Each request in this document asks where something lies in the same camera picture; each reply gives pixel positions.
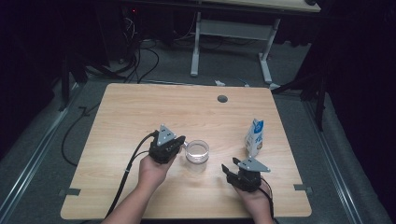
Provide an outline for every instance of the metal stand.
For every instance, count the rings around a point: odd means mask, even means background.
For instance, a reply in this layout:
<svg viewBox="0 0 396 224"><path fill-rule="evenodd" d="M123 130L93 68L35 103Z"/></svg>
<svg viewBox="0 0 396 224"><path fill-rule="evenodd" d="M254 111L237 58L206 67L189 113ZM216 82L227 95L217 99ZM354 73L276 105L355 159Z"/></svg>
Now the metal stand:
<svg viewBox="0 0 396 224"><path fill-rule="evenodd" d="M274 42L276 31L280 19L275 19L272 26L256 25L248 23L238 23L229 21L202 20L201 12L197 12L195 26L195 45L192 53L191 76L198 77L199 68L199 41L201 35L220 35L245 39L266 40L266 45L259 53L259 60L262 66L262 75L266 83L271 84L271 74L268 69L267 57Z"/></svg>

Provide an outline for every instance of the hand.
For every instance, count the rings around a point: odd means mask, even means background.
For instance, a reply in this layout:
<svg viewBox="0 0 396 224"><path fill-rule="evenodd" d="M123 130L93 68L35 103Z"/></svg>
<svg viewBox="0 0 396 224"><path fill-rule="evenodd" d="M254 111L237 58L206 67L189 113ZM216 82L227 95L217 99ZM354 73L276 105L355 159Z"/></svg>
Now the hand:
<svg viewBox="0 0 396 224"><path fill-rule="evenodd" d="M265 197L261 191L256 190L253 192L247 192L236 187L233 188L241 197L244 206L251 214L256 224L273 223L271 218L270 203L267 197ZM260 188L263 189L268 195L271 195L270 189L264 181L262 181Z"/></svg>
<svg viewBox="0 0 396 224"><path fill-rule="evenodd" d="M150 156L143 158L140 161L139 181L136 187L150 189L153 192L165 180L166 174L174 160L175 158L168 163L159 164Z"/></svg>

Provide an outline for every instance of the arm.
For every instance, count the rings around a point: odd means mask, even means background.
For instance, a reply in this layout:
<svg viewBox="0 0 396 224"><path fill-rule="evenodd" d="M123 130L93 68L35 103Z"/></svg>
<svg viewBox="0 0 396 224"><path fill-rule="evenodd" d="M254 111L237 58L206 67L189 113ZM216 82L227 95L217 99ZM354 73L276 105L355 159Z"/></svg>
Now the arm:
<svg viewBox="0 0 396 224"><path fill-rule="evenodd" d="M143 158L140 161L139 177L136 188L102 223L140 223L151 195L165 180L166 174L174 160L175 158L166 164L159 164L150 156Z"/></svg>
<svg viewBox="0 0 396 224"><path fill-rule="evenodd" d="M270 211L270 203L265 197L265 195L256 190L254 192L246 192L233 187L239 196L242 199L244 206L246 207L247 211L253 217L255 224L272 224L274 223L271 218L271 211ZM268 186L262 181L262 185L260 186L265 192L270 194L270 189Z"/></svg>

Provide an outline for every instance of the gray carpet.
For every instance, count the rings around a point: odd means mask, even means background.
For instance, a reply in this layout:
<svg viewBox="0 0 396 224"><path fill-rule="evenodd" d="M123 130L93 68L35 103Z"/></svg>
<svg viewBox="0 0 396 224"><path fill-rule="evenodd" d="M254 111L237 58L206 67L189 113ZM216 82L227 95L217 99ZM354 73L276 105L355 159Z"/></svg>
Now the gray carpet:
<svg viewBox="0 0 396 224"><path fill-rule="evenodd" d="M263 82L257 56L258 49L261 49L263 43L259 41L241 46L234 43L237 41L239 41L238 44L241 43L240 40L223 43L221 46L213 41L204 43L198 77L190 77L192 46L181 46L181 44L189 44L190 42L180 42L180 45L174 45L172 48L158 43L151 50L159 55L159 63L144 78L142 83L155 80L215 85L215 80L220 80L226 86L244 86L245 83L238 79L241 78L250 86L268 87ZM151 41L143 45L146 48L150 46L154 46ZM276 84L285 84L293 80L308 49L309 46L293 48L287 43L274 45L269 61L273 81ZM139 76L144 75L155 63L155 54L142 49L141 63L137 69L137 74ZM99 103L106 85L110 82L116 82L116 80L91 76L85 86L78 88L80 93L76 96L73 104L68 107L67 114L49 143L43 161L9 216L8 223L81 222L81 220L63 220L60 217L64 196L60 196L59 192L62 189L68 189L75 172L75 167L65 162L62 156L62 142L71 125L80 118L83 110L81 107L91 108ZM59 86L56 87L55 92L57 93L56 98L32 121L19 141L0 162L1 202L6 199L23 168L39 146L40 140L48 127L59 116L58 108L61 104ZM312 118L306 111L307 103L301 102L296 93L298 92L286 91L274 97L302 180L305 185L312 189L307 195L313 212L310 217L279 217L278 221L281 224L350 223L329 167L326 164L316 127L312 124ZM64 142L64 153L72 162L78 162L92 126L95 112L96 109L88 117L80 119ZM370 182L353 155L353 151L333 111L329 97L326 99L323 128L323 134L359 209L362 223L391 223L384 208L378 202ZM195 222L208 223L208 220L195 220ZM212 222L222 223L221 220L212 220ZM172 220L162 223L186 222ZM251 220L226 220L224 223L251 223Z"/></svg>

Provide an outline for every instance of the blue label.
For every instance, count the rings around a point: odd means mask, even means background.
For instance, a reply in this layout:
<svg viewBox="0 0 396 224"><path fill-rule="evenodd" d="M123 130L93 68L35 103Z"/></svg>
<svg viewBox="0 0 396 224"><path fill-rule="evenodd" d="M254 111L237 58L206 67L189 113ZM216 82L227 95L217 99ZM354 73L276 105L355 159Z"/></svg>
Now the blue label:
<svg viewBox="0 0 396 224"><path fill-rule="evenodd" d="M254 124L254 133L260 133L262 131L262 126L264 126L264 121L260 120Z"/></svg>

